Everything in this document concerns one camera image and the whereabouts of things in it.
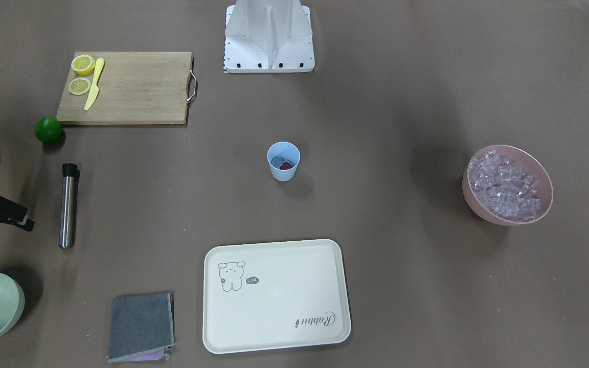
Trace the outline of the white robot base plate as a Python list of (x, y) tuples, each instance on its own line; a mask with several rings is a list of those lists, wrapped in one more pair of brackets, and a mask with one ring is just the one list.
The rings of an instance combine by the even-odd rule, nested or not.
[[(234, 5), (226, 8), (225, 30)], [(311, 25), (309, 7), (302, 7)], [(223, 70), (226, 73), (306, 73), (314, 69), (313, 33), (311, 39), (290, 40), (278, 49), (267, 50), (225, 35)]]

